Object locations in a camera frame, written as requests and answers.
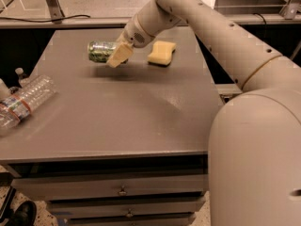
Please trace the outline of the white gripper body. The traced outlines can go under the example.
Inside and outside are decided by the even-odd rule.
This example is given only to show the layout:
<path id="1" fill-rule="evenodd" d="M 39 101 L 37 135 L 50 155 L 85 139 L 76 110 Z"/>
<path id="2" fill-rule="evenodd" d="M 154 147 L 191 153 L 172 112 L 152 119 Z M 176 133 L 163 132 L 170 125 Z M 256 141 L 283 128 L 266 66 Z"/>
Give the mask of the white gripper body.
<path id="1" fill-rule="evenodd" d="M 124 27 L 117 42 L 126 42 L 134 48 L 144 48 L 154 40 L 154 36 L 149 35 L 138 21 L 135 15 Z"/>

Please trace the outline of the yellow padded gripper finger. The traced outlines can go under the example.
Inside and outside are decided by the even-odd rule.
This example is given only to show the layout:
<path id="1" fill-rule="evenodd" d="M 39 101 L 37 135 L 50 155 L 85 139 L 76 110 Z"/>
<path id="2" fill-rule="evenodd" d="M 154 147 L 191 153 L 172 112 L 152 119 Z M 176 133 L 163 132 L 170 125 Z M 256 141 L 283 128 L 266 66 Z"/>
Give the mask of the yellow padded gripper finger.
<path id="1" fill-rule="evenodd" d="M 116 68 L 126 61 L 134 52 L 133 46 L 126 42 L 120 42 L 107 60 L 110 67 Z"/>

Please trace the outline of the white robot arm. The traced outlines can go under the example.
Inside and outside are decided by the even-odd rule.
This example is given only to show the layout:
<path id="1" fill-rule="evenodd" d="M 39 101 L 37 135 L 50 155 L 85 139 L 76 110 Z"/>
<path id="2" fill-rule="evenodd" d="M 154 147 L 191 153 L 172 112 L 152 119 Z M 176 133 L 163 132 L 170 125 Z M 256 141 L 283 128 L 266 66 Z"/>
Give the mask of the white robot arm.
<path id="1" fill-rule="evenodd" d="M 108 63 L 186 22 L 240 91 L 217 113 L 209 147 L 212 226 L 301 226 L 301 68 L 201 0 L 151 0 Z"/>

